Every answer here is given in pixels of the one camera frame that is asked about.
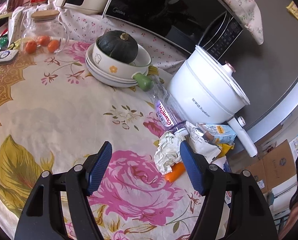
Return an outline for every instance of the cardboard box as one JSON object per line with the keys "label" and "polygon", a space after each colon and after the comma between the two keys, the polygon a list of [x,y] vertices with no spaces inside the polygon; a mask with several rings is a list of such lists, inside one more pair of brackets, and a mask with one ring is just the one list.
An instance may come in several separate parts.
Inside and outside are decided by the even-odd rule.
{"label": "cardboard box", "polygon": [[249,170],[262,193],[280,185],[296,174],[295,162],[287,140],[246,168]]}
{"label": "cardboard box", "polygon": [[256,163],[250,165],[246,168],[246,170],[250,171],[258,186],[260,187],[262,193],[268,192],[267,181],[265,176],[265,170],[263,161],[259,160]]}
{"label": "cardboard box", "polygon": [[296,174],[292,150],[287,140],[263,157],[268,188],[272,189]]}

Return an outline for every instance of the glass jar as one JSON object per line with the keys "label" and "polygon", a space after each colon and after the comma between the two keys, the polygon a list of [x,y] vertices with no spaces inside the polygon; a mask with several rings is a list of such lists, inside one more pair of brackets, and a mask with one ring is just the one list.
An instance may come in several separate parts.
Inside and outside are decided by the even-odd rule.
{"label": "glass jar", "polygon": [[57,19],[58,15],[56,10],[37,11],[24,22],[26,29],[20,41],[22,53],[33,54],[42,47],[43,52],[55,54],[68,45],[69,30]]}

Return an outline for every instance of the midea logo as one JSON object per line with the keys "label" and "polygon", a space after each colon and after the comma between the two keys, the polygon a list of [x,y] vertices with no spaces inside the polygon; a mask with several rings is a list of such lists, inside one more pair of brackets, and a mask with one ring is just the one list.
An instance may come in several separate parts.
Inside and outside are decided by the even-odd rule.
{"label": "midea logo", "polygon": [[119,10],[117,7],[113,8],[112,11],[113,11],[114,13],[120,13],[120,14],[122,14],[122,15],[126,15],[125,12]]}

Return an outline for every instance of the pumpkin stem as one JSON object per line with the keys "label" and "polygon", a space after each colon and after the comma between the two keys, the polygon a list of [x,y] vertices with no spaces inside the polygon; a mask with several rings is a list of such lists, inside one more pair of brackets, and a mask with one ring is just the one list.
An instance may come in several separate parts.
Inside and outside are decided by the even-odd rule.
{"label": "pumpkin stem", "polygon": [[129,34],[128,33],[122,33],[120,36],[120,39],[122,39],[123,41],[127,41],[129,38]]}

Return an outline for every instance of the stacked white plate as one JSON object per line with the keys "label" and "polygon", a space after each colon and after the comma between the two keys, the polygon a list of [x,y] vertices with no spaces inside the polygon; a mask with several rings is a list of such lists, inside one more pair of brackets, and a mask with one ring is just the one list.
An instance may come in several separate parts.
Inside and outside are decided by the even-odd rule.
{"label": "stacked white plate", "polygon": [[102,71],[99,69],[92,59],[92,51],[93,51],[94,44],[90,45],[90,47],[87,50],[86,53],[86,66],[91,75],[93,75],[97,80],[100,82],[113,87],[118,88],[128,88],[133,87],[137,85],[137,81],[134,79],[125,79],[125,78],[119,78],[109,75],[108,73]]}

